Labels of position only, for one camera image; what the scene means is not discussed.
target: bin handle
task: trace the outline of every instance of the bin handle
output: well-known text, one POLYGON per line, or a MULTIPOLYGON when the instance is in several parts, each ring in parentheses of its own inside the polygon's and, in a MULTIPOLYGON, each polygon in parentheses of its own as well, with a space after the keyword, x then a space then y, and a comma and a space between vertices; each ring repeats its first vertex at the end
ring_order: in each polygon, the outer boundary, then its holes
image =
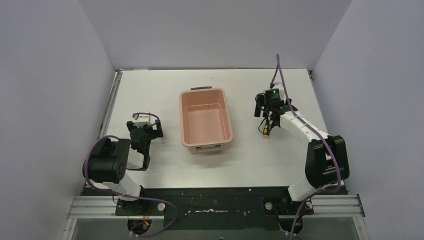
POLYGON ((193 87, 190 90, 200 90, 200 89, 211 89, 211 86, 198 86, 198 87, 193 87))
POLYGON ((210 153, 210 152, 215 152, 219 150, 221 150, 221 145, 215 145, 215 146, 209 146, 209 147, 201 147, 201 146, 196 147, 197 153, 210 153))

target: white table surface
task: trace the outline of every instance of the white table surface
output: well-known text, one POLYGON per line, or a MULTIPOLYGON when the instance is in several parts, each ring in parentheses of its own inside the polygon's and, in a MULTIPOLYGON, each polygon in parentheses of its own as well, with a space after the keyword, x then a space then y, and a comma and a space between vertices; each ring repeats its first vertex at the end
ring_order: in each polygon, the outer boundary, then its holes
MULTIPOLYGON (((145 188, 289 186, 305 175, 306 149, 282 128, 269 138, 258 132, 255 96, 269 88, 274 69, 123 71, 107 129, 129 138, 132 113, 160 117, 164 138, 151 142, 147 171, 127 170, 145 188), (191 155, 181 143, 179 94, 194 87, 225 90, 234 139, 218 154, 191 155)), ((315 126, 326 131, 306 69, 284 69, 289 97, 315 126)))

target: glass panel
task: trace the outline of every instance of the glass panel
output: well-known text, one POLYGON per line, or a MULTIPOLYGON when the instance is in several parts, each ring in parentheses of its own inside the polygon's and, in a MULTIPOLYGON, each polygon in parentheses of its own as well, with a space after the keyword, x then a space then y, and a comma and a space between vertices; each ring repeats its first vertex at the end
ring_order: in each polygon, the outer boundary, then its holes
MULTIPOLYGON (((153 222, 150 231, 157 231, 161 220, 153 222)), ((72 240, 128 240, 126 219, 78 219, 72 240)), ((359 240, 351 217, 314 217, 304 219, 304 228, 299 234, 304 240, 359 240)), ((234 240, 234 239, 288 239, 285 231, 264 229, 243 230, 166 230, 149 237, 151 240, 234 240)))

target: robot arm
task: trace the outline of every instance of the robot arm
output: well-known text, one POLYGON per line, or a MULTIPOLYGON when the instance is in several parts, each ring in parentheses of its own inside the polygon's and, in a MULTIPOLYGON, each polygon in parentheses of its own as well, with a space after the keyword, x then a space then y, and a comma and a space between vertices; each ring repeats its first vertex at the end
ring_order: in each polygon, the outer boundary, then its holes
POLYGON ((262 116, 266 121, 262 133, 264 137, 267 138, 274 127, 284 128, 306 148, 305 176, 288 188, 291 200, 299 202, 317 190, 337 182, 337 173, 333 160, 323 142, 318 135, 312 132, 299 119, 301 118, 315 129, 330 146, 339 166, 342 180, 347 179, 350 174, 346 144, 341 136, 331 136, 319 130, 292 105, 297 114, 295 116, 288 105, 288 101, 291 103, 292 100, 282 100, 280 91, 282 89, 274 88, 258 94, 255 98, 254 116, 260 117, 261 111, 263 111, 262 116))
MULTIPOLYGON (((126 169, 145 171, 150 163, 151 141, 164 136, 160 121, 153 129, 150 116, 146 115, 148 113, 134 114, 133 121, 126 123, 130 139, 103 139, 93 148, 88 162, 88 176, 92 181, 118 193, 140 196, 142 187, 126 174, 126 169)), ((119 196, 119 199, 136 201, 135 198, 123 196, 119 196)))
MULTIPOLYGON (((93 148, 89 158, 88 176, 90 180, 101 183, 118 193, 140 196, 141 186, 126 174, 129 152, 129 139, 111 141, 105 138, 101 140, 93 148)), ((82 174, 85 177, 84 168, 82 168, 82 174)), ((119 196, 119 198, 125 201, 136 200, 123 196, 119 196)))

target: gray wall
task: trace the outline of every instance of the gray wall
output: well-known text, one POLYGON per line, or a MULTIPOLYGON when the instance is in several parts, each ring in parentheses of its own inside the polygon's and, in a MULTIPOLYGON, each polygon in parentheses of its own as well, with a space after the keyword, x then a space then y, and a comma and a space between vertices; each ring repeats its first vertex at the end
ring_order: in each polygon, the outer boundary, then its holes
POLYGON ((0 239, 58 239, 113 67, 77 0, 3 1, 0 32, 0 239))
POLYGON ((353 0, 314 68, 372 240, 424 239, 424 1, 353 0))
POLYGON ((116 69, 312 69, 351 0, 79 0, 116 69))

